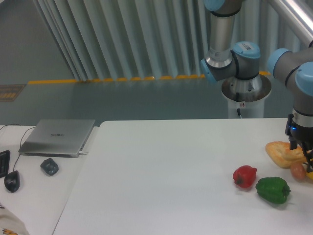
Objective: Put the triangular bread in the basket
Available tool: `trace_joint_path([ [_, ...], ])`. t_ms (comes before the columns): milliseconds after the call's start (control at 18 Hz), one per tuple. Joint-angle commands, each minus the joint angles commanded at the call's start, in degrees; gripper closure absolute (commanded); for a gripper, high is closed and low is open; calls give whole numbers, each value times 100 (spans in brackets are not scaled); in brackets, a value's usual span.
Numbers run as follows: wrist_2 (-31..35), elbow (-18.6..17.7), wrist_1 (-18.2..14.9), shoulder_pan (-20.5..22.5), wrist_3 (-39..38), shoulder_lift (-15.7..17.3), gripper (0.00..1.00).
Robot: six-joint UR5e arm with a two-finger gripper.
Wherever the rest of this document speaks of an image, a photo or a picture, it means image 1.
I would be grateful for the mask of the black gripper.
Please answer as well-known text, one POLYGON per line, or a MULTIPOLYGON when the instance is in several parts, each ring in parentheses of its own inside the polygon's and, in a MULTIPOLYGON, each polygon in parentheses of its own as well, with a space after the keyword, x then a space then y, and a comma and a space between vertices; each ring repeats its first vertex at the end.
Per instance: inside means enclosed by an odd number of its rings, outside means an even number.
POLYGON ((289 137, 290 150, 302 147, 307 160, 307 173, 313 171, 313 117, 302 114, 289 114, 285 134, 289 137))

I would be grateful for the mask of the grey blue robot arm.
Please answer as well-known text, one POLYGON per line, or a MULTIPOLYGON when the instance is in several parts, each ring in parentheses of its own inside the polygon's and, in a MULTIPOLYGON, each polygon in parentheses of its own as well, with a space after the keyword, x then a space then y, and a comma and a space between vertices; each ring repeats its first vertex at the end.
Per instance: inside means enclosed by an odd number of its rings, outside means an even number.
MULTIPOLYGON (((201 69, 209 81, 224 82, 224 96, 237 104, 265 98, 270 82, 259 75, 259 47, 242 41, 231 45, 235 15, 240 0, 206 0, 211 13, 210 49, 201 60, 201 69)), ((307 48, 292 52, 285 48, 268 58, 268 71, 290 90, 293 111, 285 133, 290 149, 301 147, 307 160, 307 172, 313 170, 313 12, 302 0, 272 0, 272 8, 287 22, 307 48)))

